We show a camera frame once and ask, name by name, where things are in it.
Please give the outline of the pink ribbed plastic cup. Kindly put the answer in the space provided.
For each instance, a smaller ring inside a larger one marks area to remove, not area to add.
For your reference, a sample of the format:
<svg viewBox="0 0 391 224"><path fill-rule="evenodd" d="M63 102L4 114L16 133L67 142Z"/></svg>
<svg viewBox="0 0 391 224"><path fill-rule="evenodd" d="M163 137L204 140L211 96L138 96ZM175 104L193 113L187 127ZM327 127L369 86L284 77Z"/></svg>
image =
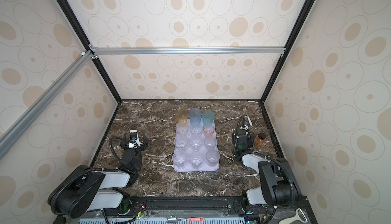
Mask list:
<svg viewBox="0 0 391 224"><path fill-rule="evenodd" d="M215 127L213 124L206 124L203 127L205 137L213 137L215 133Z"/></svg>

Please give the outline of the clear small tumbler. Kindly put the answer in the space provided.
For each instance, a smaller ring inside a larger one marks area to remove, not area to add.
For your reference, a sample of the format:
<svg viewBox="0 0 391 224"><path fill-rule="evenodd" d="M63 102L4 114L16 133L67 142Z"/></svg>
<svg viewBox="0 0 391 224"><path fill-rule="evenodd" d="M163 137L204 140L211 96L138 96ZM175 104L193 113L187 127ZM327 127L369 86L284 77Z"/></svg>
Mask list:
<svg viewBox="0 0 391 224"><path fill-rule="evenodd" d="M176 133L178 136L187 137L189 131L189 127L187 123L179 123L176 125Z"/></svg>

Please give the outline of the teal dimpled plastic cup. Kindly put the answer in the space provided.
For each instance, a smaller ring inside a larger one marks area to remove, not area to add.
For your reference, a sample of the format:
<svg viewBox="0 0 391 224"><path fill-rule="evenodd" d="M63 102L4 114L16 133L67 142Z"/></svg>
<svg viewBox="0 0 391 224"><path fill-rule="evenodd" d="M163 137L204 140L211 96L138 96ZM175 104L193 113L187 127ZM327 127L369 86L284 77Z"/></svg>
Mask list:
<svg viewBox="0 0 391 224"><path fill-rule="evenodd" d="M213 124L214 117L215 117L215 115L214 115L213 111L210 111L210 110L203 111L202 112L203 124L204 125Z"/></svg>

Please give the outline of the blue grey plastic cup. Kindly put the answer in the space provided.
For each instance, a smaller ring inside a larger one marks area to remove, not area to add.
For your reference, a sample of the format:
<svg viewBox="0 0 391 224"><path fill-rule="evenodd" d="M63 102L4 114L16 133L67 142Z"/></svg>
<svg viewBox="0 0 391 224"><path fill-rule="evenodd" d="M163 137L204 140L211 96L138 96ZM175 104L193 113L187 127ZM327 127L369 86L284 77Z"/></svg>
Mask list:
<svg viewBox="0 0 391 224"><path fill-rule="evenodd" d="M200 124L202 118L202 111L199 108L191 108L188 112L190 124Z"/></svg>

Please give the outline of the clear cup front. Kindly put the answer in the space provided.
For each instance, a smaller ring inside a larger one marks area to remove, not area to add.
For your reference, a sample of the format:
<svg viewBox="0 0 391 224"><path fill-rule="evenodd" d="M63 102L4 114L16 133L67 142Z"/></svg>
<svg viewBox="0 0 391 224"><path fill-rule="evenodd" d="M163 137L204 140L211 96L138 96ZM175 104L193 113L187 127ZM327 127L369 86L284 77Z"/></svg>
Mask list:
<svg viewBox="0 0 391 224"><path fill-rule="evenodd" d="M217 146L216 138L213 136L208 136L204 140L205 148L209 150L214 150Z"/></svg>

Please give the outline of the frosted plastic cup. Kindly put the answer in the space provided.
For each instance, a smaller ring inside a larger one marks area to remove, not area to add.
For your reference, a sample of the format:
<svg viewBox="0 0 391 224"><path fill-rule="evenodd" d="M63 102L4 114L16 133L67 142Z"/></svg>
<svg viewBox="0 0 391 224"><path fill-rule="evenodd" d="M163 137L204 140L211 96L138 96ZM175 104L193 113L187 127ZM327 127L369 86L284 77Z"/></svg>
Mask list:
<svg viewBox="0 0 391 224"><path fill-rule="evenodd" d="M206 163L209 167L215 167L220 161L220 154L217 150L208 150L206 153Z"/></svg>

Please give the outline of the amber plastic cup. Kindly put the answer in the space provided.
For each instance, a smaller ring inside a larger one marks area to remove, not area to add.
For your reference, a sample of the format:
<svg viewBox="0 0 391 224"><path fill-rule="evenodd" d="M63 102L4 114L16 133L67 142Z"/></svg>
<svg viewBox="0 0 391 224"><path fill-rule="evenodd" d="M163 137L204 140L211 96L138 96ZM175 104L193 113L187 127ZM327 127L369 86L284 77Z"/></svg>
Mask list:
<svg viewBox="0 0 391 224"><path fill-rule="evenodd" d="M174 111L177 124L187 123L188 110L184 107L180 107Z"/></svg>

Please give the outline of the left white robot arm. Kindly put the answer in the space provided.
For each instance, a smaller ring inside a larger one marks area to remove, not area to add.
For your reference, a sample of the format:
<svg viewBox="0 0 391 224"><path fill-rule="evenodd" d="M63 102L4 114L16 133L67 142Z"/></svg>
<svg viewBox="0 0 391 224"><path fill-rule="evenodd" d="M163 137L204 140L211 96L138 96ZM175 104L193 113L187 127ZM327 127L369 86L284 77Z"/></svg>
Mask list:
<svg viewBox="0 0 391 224"><path fill-rule="evenodd" d="M129 135L111 137L109 147L119 166L115 169L77 167L50 194L47 203L52 213L75 219L95 210L113 209L119 214L130 210L130 196L121 189L136 183L143 168L142 152L148 147L148 138L132 130Z"/></svg>

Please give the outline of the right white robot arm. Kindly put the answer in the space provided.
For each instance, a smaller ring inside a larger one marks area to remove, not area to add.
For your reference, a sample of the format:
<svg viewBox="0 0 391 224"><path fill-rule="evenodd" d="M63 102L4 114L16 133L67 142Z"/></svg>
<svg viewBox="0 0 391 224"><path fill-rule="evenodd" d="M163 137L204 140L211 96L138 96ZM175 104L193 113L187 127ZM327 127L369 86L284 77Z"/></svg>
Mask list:
<svg viewBox="0 0 391 224"><path fill-rule="evenodd" d="M232 133L233 158L259 174L260 187L245 192L250 205L290 208L302 199L301 189L288 161L253 151L254 137L248 116L241 116Z"/></svg>

